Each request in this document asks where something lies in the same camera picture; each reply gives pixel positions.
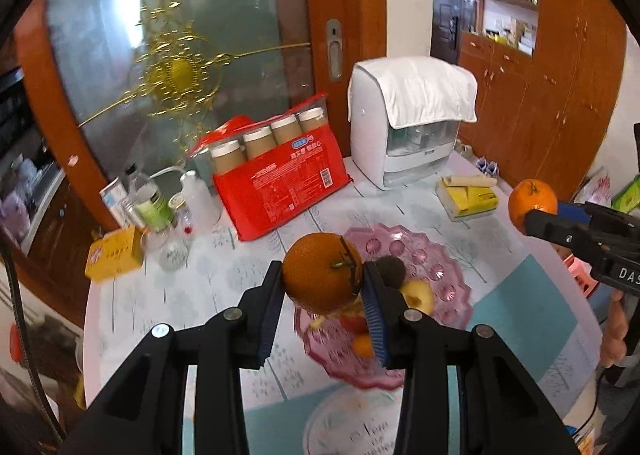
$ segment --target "hand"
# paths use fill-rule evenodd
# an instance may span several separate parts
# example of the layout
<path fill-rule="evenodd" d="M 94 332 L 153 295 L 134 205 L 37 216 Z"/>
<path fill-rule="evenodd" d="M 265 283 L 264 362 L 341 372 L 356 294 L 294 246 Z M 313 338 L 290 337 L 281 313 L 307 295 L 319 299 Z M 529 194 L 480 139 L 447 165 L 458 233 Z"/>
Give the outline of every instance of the hand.
<path fill-rule="evenodd" d="M 622 291 L 614 291 L 609 304 L 609 316 L 600 345 L 600 364 L 609 368 L 626 356 L 625 336 L 629 323 L 622 307 Z"/>

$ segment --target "kiwi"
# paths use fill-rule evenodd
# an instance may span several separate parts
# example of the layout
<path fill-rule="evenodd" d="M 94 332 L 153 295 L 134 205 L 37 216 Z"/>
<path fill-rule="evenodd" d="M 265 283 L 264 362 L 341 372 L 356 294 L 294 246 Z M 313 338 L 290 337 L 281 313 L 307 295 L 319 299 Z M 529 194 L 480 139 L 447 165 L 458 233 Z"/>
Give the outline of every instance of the kiwi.
<path fill-rule="evenodd" d="M 382 277 L 382 282 L 387 287 L 400 289 L 406 276 L 406 267 L 400 258 L 393 255 L 386 255 L 376 260 L 378 272 Z"/>

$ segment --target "red apple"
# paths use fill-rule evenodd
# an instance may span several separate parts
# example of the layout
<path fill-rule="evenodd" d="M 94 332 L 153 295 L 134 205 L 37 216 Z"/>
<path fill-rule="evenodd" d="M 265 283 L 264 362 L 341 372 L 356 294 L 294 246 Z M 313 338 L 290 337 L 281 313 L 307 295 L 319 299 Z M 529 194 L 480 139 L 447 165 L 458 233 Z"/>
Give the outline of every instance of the red apple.
<path fill-rule="evenodd" d="M 364 334 L 369 331 L 367 320 L 362 316 L 340 316 L 340 325 L 354 334 Z"/>

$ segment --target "apple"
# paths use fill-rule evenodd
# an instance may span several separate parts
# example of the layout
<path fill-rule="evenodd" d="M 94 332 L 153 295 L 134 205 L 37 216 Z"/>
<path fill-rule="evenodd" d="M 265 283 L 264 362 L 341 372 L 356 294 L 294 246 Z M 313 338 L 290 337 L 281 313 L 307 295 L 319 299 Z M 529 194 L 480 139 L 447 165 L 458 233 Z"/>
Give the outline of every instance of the apple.
<path fill-rule="evenodd" d="M 340 316 L 340 325 L 354 334 L 364 334 L 369 331 L 364 316 Z"/>
<path fill-rule="evenodd" d="M 422 311 L 426 315 L 430 315 L 433 312 L 433 291 L 425 281 L 409 280 L 402 285 L 400 292 L 409 308 Z"/>

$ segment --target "tablecloth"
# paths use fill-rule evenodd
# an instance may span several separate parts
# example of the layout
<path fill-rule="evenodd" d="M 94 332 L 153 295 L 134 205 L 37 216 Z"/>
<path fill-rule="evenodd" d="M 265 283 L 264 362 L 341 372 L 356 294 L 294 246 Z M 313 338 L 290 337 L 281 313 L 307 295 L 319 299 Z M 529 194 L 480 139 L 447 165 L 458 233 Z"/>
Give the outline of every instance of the tablecloth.
<path fill-rule="evenodd" d="M 176 329 L 205 323 L 262 282 L 302 235 L 344 233 L 352 226 L 404 225 L 446 246 L 472 288 L 468 329 L 493 326 L 539 383 L 558 414 L 571 408 L 597 365 L 600 329 L 577 284 L 553 249 L 523 237 L 506 214 L 506 195 L 493 215 L 453 223 L 430 177 L 393 191 L 376 188 L 345 160 L 354 182 L 267 236 L 239 242 L 225 214 L 216 231 L 197 239 L 187 265 L 164 273 L 152 261 L 118 279 L 92 283 L 84 329 L 84 378 L 90 402 L 156 323 Z M 452 154 L 443 175 L 473 166 Z M 271 357 L 259 371 L 241 371 L 247 434 L 254 455 L 392 453 L 402 389 L 360 391 L 331 379 L 305 355 L 285 298 Z M 457 442 L 457 391 L 451 372 L 452 453 Z M 196 371 L 190 369 L 184 451 L 192 453 Z"/>

